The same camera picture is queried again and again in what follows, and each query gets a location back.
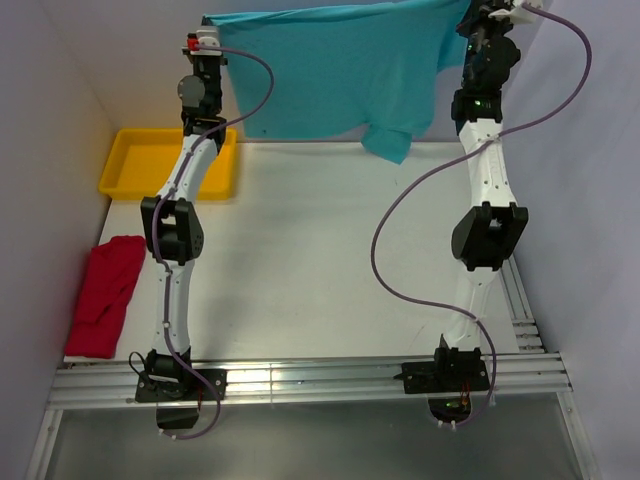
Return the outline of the teal t shirt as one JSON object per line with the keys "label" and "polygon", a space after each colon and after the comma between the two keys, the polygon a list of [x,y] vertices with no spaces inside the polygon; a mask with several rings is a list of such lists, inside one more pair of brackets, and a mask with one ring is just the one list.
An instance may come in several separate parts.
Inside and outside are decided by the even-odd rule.
{"label": "teal t shirt", "polygon": [[318,140],[365,129],[395,164],[435,117],[436,77],[464,61],[466,1],[401,1],[210,14],[251,139]]}

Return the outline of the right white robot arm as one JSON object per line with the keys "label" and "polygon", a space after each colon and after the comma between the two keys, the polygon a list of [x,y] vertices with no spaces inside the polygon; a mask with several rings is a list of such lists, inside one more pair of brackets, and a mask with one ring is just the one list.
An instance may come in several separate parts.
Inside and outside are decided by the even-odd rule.
{"label": "right white robot arm", "polygon": [[503,262],[513,253],[528,222],[509,186],[499,135],[502,87],[521,53],[507,37],[508,19],[470,10],[456,28],[467,39],[461,87],[451,116],[466,154],[471,186],[468,212],[454,227],[451,250],[461,264],[454,315],[442,341],[472,351],[482,343],[486,304]]}

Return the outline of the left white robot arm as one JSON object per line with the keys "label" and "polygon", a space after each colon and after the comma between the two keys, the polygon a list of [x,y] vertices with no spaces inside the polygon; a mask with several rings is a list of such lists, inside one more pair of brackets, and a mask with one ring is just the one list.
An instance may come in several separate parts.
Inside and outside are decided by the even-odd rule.
{"label": "left white robot arm", "polygon": [[145,370],[172,399],[187,397],[195,386],[195,375],[188,369],[188,295],[195,260],[204,247],[195,201],[226,136],[226,120],[220,116],[224,55],[215,50],[183,53],[193,73],[177,87],[182,102],[181,151],[159,192],[141,201],[144,235],[159,280],[158,319]]}

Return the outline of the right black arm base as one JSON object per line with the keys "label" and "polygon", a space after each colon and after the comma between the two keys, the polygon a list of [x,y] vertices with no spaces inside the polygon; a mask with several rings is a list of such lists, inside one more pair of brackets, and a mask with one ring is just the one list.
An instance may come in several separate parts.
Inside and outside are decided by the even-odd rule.
{"label": "right black arm base", "polygon": [[402,383],[406,395],[427,395],[436,424],[454,428],[473,417],[473,393],[487,395],[484,407],[490,403],[497,358],[491,356],[491,362],[489,371],[479,347],[461,350],[441,338],[431,360],[404,362],[393,379]]}

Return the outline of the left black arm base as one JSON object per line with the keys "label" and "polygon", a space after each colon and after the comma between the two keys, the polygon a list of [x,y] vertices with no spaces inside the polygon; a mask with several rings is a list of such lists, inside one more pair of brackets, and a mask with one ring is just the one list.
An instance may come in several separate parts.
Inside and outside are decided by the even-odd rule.
{"label": "left black arm base", "polygon": [[[159,355],[155,350],[146,358],[132,352],[128,366],[137,377],[134,402],[156,405],[156,425],[162,435],[176,440],[195,439],[209,433],[218,423],[227,387],[226,370],[193,369],[190,352],[181,355],[178,362],[173,356]],[[215,403],[215,413],[205,427],[193,432],[205,401]]]}

